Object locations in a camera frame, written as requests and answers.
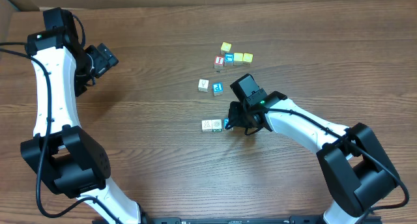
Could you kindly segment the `yellow mushroom wooden block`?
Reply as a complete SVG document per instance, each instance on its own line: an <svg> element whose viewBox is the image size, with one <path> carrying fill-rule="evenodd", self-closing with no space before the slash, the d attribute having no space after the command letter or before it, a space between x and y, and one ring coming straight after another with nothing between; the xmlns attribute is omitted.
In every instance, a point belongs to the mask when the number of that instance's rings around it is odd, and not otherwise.
<svg viewBox="0 0 417 224"><path fill-rule="evenodd" d="M229 119L228 118L223 120L223 125L224 125L224 130L234 130L234 127L232 127L229 124Z"/></svg>

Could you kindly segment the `green Z wooden block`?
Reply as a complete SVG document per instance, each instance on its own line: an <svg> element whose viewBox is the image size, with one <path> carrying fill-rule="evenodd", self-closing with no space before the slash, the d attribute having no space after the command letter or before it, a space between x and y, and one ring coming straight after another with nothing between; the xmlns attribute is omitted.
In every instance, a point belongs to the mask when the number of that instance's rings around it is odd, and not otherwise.
<svg viewBox="0 0 417 224"><path fill-rule="evenodd" d="M222 120L221 119L213 119L212 120L212 131L213 132L221 132L222 131Z"/></svg>

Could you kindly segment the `green letter wooden block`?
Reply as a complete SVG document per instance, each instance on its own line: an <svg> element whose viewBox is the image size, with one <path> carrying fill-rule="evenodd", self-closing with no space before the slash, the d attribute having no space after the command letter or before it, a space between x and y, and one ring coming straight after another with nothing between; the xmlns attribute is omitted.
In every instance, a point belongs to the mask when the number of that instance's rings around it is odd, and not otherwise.
<svg viewBox="0 0 417 224"><path fill-rule="evenodd" d="M211 132L212 131L212 121L211 120L202 120L201 121L202 132Z"/></svg>

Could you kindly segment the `blue P wooden block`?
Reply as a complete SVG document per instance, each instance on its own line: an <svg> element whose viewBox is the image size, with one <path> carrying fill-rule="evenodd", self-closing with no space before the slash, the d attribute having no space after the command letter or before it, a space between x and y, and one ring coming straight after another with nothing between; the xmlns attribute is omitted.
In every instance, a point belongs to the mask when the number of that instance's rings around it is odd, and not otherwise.
<svg viewBox="0 0 417 224"><path fill-rule="evenodd" d="M223 94L223 85L222 83L213 83L212 84L213 94L219 96Z"/></svg>

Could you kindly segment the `M letter wooden block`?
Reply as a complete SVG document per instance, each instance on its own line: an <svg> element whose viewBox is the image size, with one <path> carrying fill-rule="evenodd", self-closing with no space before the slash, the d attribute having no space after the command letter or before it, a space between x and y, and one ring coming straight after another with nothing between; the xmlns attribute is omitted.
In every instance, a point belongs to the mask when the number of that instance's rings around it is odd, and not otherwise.
<svg viewBox="0 0 417 224"><path fill-rule="evenodd" d="M200 79L197 88L198 88L198 91L207 92L209 89L209 80Z"/></svg>

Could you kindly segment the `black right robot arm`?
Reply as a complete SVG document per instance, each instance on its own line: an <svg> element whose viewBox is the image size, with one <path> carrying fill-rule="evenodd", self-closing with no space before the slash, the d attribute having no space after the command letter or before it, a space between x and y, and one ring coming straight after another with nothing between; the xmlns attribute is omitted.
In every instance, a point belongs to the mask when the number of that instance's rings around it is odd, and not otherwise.
<svg viewBox="0 0 417 224"><path fill-rule="evenodd" d="M373 130L358 123L334 124L298 107L278 91L267 94L250 74L231 89L226 129L240 127L246 135L262 129L283 134L316 155L333 203L316 223L374 223L369 215L396 187L399 174Z"/></svg>

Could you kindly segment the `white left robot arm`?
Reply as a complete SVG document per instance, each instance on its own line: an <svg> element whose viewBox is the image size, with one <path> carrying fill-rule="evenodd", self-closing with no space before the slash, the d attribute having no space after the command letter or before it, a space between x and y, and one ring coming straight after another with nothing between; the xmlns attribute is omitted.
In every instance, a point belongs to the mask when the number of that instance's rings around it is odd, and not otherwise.
<svg viewBox="0 0 417 224"><path fill-rule="evenodd" d="M45 31L29 35L25 47L35 69L37 114L22 158L38 186L88 204L105 223L144 223L140 205L111 178L106 151L82 129L76 106L76 97L119 61L104 44L85 46L70 11L53 8L43 18Z"/></svg>

